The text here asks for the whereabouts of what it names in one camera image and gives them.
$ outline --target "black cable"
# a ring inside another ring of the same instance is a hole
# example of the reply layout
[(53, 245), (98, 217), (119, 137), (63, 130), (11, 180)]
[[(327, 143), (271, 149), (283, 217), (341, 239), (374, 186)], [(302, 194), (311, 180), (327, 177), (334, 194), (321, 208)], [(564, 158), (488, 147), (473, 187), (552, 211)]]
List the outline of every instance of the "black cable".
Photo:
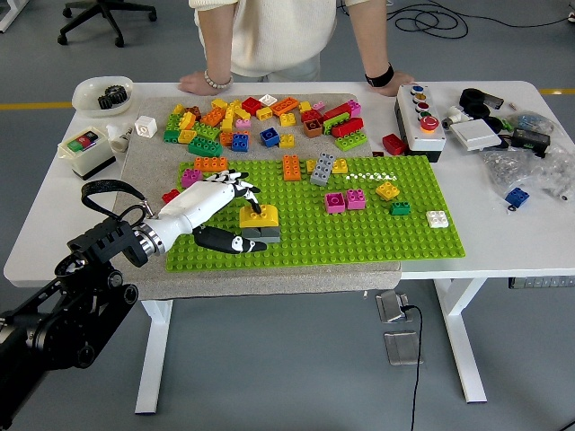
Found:
[(415, 372), (415, 387), (413, 388), (413, 404), (411, 405), (411, 431), (413, 431), (413, 426), (415, 425), (415, 400), (417, 398), (417, 387), (420, 384), (421, 333), (423, 332), (423, 314), (421, 314), (420, 307), (417, 305), (405, 305), (401, 307), (401, 310), (406, 312), (412, 308), (420, 312), (420, 345), (417, 350), (417, 370)]

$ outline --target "white table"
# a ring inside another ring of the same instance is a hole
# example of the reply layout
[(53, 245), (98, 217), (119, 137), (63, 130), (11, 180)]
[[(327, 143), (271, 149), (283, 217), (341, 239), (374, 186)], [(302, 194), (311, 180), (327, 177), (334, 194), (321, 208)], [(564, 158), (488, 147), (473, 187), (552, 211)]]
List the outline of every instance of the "white table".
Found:
[[(440, 113), (457, 104), (463, 89), (473, 87), (556, 121), (539, 92), (528, 83), (420, 84), (429, 86)], [(348, 92), (357, 96), (362, 106), (365, 130), (375, 150), (383, 150), (382, 136), (398, 133), (394, 99), (371, 92), (364, 83), (235, 84), (228, 94), (321, 92)], [(179, 95), (181, 92), (175, 84), (135, 84), (132, 105), (125, 113), (111, 119), (96, 120), (76, 114), (65, 137), (88, 126), (104, 128), (112, 121), (117, 124), (133, 122), (142, 100)], [(506, 103), (497, 114), (510, 114), (511, 109), (507, 106)], [(554, 142), (573, 147), (566, 134)], [(94, 178), (119, 178), (123, 156), (119, 161)], [(476, 152), (466, 152), (450, 134), (433, 169), (456, 223), (466, 257), (405, 261), (402, 263), (402, 279), (435, 280), (465, 398), (467, 402), (485, 402), (487, 398), (461, 312), (488, 277), (575, 275), (573, 214), (560, 202), (531, 190), (531, 198), (526, 205), (511, 214), (507, 210), (508, 204), (491, 186), (481, 156)], [(53, 278), (55, 265), (68, 254), (66, 242), (102, 220), (99, 213), (80, 203), (82, 184), (68, 166), (55, 157), (4, 266), (4, 275), (15, 286), (32, 287), (48, 283)], [(112, 208), (114, 203), (112, 195), (102, 195), (97, 200), (107, 208)], [(33, 267), (28, 264), (31, 253), (35, 256)], [(157, 403), (172, 301), (144, 301), (143, 304), (152, 318), (152, 326), (137, 412), (151, 412), (155, 411)]]

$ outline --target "gray floor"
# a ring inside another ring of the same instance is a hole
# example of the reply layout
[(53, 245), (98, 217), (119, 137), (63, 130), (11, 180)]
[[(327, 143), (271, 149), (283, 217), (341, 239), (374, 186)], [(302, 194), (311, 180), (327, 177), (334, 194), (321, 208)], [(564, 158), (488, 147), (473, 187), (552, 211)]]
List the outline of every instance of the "gray floor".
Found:
[[(390, 11), (411, 3), (395, 4)], [(552, 22), (569, 12), (567, 0), (445, 5), (515, 24)], [(115, 13), (124, 49), (114, 47), (111, 29), (99, 19), (72, 31), (62, 47), (56, 38), (66, 23), (63, 4), (30, 0), (0, 35), (0, 103), (69, 101), (77, 84), (93, 76), (174, 82), (201, 69), (202, 49), (187, 2), (155, 6), (154, 23), (142, 13)], [(421, 81), (575, 87), (575, 25), (512, 29), (467, 21), (469, 34), (461, 40), (402, 32), (390, 23), (394, 66)], [(340, 15), (323, 54), (323, 79), (362, 76), (349, 18)], [(571, 138), (574, 98), (545, 97)], [(0, 110), (2, 263), (73, 113)], [(506, 279), (482, 288), (464, 318), (489, 399), (483, 405), (464, 401), (432, 284), (402, 282), (398, 290), (425, 319), (416, 429), (558, 430), (575, 418), (575, 290), (509, 290)], [(0, 279), (0, 309), (14, 308), (30, 293)], [(349, 293), (177, 301), (153, 417), (133, 414), (149, 325), (137, 306), (91, 368), (49, 374), (12, 429), (409, 429), (415, 368), (388, 364), (383, 334), (416, 330), (417, 322), (382, 324), (375, 294), (366, 300)]]

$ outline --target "robotic arm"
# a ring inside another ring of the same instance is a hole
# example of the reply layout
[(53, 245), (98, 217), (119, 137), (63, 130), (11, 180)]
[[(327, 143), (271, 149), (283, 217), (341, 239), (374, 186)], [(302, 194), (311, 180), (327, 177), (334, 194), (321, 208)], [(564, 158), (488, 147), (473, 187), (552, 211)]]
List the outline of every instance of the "robotic arm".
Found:
[[(137, 288), (124, 284), (111, 258), (123, 253), (141, 267), (149, 256), (171, 249), (182, 233), (193, 234), (198, 245), (212, 250), (266, 250), (265, 243), (203, 225), (236, 197), (246, 198), (255, 212), (261, 212), (254, 195), (260, 190), (244, 182), (245, 177), (247, 173), (230, 171), (198, 181), (157, 215), (141, 193), (122, 181), (83, 186), (84, 204), (108, 218), (67, 244), (71, 252), (56, 266), (53, 281), (16, 310), (0, 313), (0, 430), (12, 424), (46, 372), (90, 366), (136, 303)], [(141, 202), (115, 215), (90, 200), (91, 194), (103, 191), (125, 191)], [(143, 215), (130, 225), (123, 217), (133, 209)], [(54, 309), (40, 312), (56, 293), (60, 298)]]

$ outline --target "bracelet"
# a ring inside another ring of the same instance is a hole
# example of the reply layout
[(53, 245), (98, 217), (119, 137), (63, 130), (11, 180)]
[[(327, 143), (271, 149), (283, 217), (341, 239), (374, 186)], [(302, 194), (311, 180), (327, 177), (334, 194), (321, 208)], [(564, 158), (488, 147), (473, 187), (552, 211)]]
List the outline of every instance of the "bracelet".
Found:
[(370, 78), (366, 75), (367, 82), (372, 87), (385, 87), (388, 85), (394, 77), (394, 68), (392, 67), (391, 63), (388, 63), (389, 67), (387, 68), (387, 72), (383, 75), (378, 76), (377, 78)]
[(230, 88), (232, 86), (232, 84), (234, 83), (234, 78), (232, 76), (230, 76), (230, 80), (227, 82), (227, 84), (216, 84), (215, 82), (213, 82), (211, 80), (211, 78), (208, 76), (208, 70), (206, 69), (206, 72), (204, 72), (204, 78), (206, 78), (206, 82), (208, 83), (208, 85), (210, 87), (214, 87), (218, 90), (227, 90), (228, 88)]

